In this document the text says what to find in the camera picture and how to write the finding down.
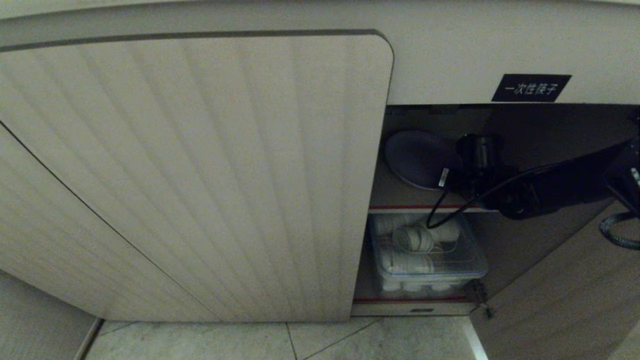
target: gray floor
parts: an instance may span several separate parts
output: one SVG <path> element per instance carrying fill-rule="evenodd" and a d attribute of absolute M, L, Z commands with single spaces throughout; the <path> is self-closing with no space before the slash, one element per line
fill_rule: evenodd
<path fill-rule="evenodd" d="M 485 360 L 466 316 L 344 323 L 105 322 L 87 360 Z"/>

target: clear plastic container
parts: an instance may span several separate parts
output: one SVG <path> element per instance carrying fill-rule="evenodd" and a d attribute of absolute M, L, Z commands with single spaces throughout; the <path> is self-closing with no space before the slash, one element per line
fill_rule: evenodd
<path fill-rule="evenodd" d="M 480 279 L 486 275 L 488 265 L 486 258 L 477 246 L 471 229 L 460 215 L 451 220 L 456 231 L 449 231 L 455 238 L 440 237 L 427 252 L 413 253 L 394 243 L 388 227 L 383 234 L 378 234 L 381 227 L 376 221 L 392 222 L 389 218 L 398 215 L 374 215 L 370 218 L 371 237 L 374 249 L 378 279 L 382 295 L 420 294 L 421 297 L 447 297 L 455 293 L 472 279 Z M 406 217 L 410 224 L 396 221 L 398 227 L 424 226 L 426 215 L 416 220 Z M 431 223 L 439 221 L 443 215 L 436 215 Z"/>

